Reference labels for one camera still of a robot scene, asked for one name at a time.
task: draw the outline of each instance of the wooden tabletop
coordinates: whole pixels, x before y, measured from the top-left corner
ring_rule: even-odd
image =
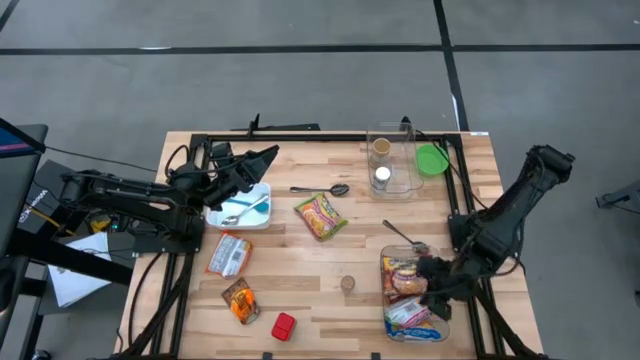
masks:
[[[160,168],[164,168],[174,149],[189,144],[191,134],[167,134]],[[489,136],[462,133],[462,139],[473,191],[490,205],[502,194],[502,185]],[[275,143],[233,142],[232,146],[234,152],[240,154],[272,144]],[[266,230],[234,233],[255,246],[242,275],[255,291],[262,313],[253,323],[240,324],[220,296],[233,280],[205,273],[220,238],[220,231],[208,227],[202,249],[194,261],[179,358],[259,358],[265,351],[272,352],[275,359],[370,358],[372,352],[381,353],[383,359],[475,358],[469,315],[463,302],[451,302],[451,334],[445,341],[400,343],[390,340],[384,331],[380,251],[387,245],[405,245],[405,240],[381,222],[389,220],[412,239],[437,248],[444,258],[451,258],[453,252],[446,227],[450,206],[444,176],[427,179],[417,197],[410,201],[379,202],[369,196],[365,143],[281,141],[277,144],[280,151],[263,179],[272,188],[271,226]],[[457,164],[455,154],[450,153],[453,164]],[[184,159],[176,158],[175,164],[181,161]],[[156,180],[164,182],[164,175],[159,173]],[[460,179],[455,178],[455,182],[463,210]],[[332,239],[320,243],[293,210],[310,194],[291,194],[288,189],[290,186],[325,187],[334,183],[351,186],[347,196],[329,197],[349,224]],[[152,257],[144,255],[135,265],[120,325],[120,333],[125,339],[131,298]],[[142,286],[135,309],[134,338],[156,311],[166,258],[164,255],[158,260]],[[505,264],[505,268],[510,266],[511,263]],[[180,267],[181,262],[178,262],[176,273]],[[340,280],[346,275],[353,276],[356,281],[355,288],[347,296],[340,289]],[[507,322],[527,346],[541,352],[522,270],[492,282],[497,306]],[[271,328],[280,312],[297,319],[289,342],[271,337]],[[483,311],[481,318],[487,350],[492,351]],[[173,311],[167,319],[162,341],[164,352],[169,348]]]

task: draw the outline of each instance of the floor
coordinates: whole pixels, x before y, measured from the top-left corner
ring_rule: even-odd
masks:
[[[444,1],[454,49],[620,45],[615,51],[454,51],[457,109],[440,51],[17,55],[17,49],[53,48],[438,45],[438,2],[0,0],[0,9],[13,9],[0,32],[0,116],[48,124],[52,146],[149,167],[157,165],[167,131],[244,127],[256,113],[263,124],[317,122],[325,130],[362,130],[403,115],[422,130],[456,130],[467,122],[472,131],[490,132],[505,185],[532,145],[551,144],[576,162],[570,181],[527,218],[523,260],[545,351],[567,359],[637,358],[640,222],[594,202],[640,178],[640,51],[624,45],[640,43],[636,0]],[[47,157],[77,169],[151,178]],[[124,287],[111,285],[68,314],[46,317],[38,347],[57,359],[107,357],[125,295]],[[17,358],[29,301],[21,299],[1,359]]]

